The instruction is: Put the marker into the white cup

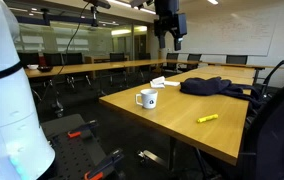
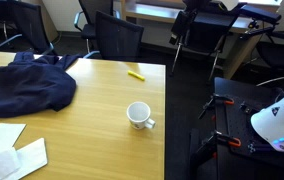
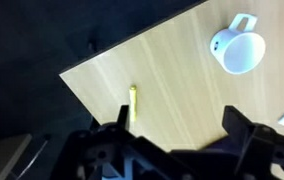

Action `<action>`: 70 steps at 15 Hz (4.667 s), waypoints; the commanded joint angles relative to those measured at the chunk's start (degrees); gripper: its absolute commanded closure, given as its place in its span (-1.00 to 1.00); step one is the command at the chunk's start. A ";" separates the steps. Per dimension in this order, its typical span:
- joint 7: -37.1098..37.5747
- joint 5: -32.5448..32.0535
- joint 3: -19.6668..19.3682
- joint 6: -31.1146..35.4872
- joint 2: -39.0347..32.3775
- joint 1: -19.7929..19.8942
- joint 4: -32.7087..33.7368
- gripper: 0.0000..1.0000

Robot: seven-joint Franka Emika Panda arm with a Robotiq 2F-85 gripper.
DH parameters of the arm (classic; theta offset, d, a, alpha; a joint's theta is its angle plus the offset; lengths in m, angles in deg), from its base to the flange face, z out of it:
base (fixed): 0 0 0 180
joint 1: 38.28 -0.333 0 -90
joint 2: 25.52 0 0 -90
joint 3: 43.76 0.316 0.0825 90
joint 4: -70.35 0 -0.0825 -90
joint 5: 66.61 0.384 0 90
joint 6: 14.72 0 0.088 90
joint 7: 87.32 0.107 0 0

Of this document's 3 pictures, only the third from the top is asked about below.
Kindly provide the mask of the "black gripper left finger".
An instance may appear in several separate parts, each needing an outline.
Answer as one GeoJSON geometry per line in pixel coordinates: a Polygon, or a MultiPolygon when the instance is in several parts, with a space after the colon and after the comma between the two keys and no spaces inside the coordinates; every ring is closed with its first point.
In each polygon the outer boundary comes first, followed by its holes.
{"type": "Polygon", "coordinates": [[[129,129],[129,106],[128,105],[122,105],[120,107],[120,111],[119,111],[119,115],[117,118],[117,124],[125,129],[128,130],[129,129]]]}

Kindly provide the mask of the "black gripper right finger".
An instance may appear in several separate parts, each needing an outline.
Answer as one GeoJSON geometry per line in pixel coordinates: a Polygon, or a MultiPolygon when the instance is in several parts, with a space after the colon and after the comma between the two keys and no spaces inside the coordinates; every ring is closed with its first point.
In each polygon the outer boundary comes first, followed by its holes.
{"type": "Polygon", "coordinates": [[[255,131],[255,124],[231,105],[224,107],[222,127],[232,140],[248,140],[255,131]]]}

